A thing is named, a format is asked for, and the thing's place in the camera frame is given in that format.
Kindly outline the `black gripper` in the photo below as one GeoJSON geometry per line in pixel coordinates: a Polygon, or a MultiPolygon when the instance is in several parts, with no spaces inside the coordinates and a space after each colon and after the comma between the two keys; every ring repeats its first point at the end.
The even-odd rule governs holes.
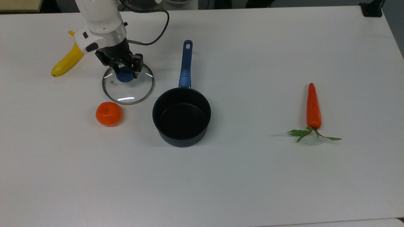
{"type": "Polygon", "coordinates": [[[130,67],[134,79],[137,79],[143,69],[143,55],[133,54],[127,40],[115,46],[98,49],[95,55],[104,66],[109,66],[116,76],[120,73],[121,64],[130,67]]]}

